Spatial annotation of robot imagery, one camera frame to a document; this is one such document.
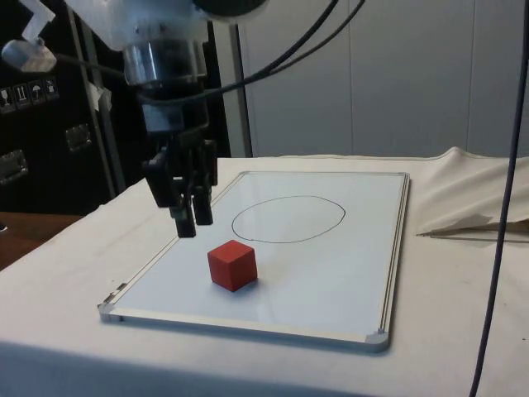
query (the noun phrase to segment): drawn circle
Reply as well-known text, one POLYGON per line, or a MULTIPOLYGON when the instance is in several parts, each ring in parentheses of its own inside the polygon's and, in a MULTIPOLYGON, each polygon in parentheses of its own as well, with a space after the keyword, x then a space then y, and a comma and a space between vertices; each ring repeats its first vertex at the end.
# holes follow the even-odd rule
POLYGON ((239 213, 233 232, 251 242, 305 242, 331 231, 344 220, 345 209, 317 196, 288 196, 257 203, 239 213))

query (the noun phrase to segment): cylindrical joint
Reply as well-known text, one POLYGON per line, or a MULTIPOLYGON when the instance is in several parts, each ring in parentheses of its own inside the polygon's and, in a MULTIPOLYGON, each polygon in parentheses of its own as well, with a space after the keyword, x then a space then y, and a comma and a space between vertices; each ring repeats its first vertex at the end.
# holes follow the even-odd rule
POLYGON ((123 51, 129 85, 156 88, 164 84, 195 83, 207 74, 202 42, 146 41, 123 51))

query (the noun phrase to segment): cloth fold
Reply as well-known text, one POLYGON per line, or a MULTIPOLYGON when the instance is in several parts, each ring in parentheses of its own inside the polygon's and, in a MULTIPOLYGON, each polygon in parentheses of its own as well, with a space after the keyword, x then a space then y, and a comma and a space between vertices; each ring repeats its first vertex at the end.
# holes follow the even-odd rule
MULTIPOLYGON (((452 149, 422 175, 417 235, 495 239, 508 160, 452 149)), ((508 214, 508 240, 529 242, 529 157, 517 161, 508 214)))

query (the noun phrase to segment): wooden surface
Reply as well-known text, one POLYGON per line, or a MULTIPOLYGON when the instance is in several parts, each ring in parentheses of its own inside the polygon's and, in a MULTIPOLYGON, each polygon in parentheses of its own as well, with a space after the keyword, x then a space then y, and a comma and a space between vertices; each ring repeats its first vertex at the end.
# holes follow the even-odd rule
POLYGON ((81 217, 39 213, 2 213, 0 223, 0 270, 33 251, 81 217))

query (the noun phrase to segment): label sticker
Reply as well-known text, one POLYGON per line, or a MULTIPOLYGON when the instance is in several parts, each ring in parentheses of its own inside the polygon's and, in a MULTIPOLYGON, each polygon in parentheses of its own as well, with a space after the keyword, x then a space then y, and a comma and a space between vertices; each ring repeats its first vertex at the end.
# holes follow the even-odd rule
POLYGON ((31 101, 34 105, 38 105, 39 103, 46 101, 42 81, 31 81, 28 83, 28 87, 30 89, 31 101))
POLYGON ((59 97, 59 89, 57 88, 57 83, 55 77, 49 77, 43 80, 44 81, 44 91, 46 97, 50 99, 57 99, 59 97))
POLYGON ((11 88, 0 88, 0 114, 15 112, 17 106, 11 88))
POLYGON ((18 84, 13 86, 13 95, 17 108, 22 109, 31 106, 31 96, 27 89, 27 84, 18 84))

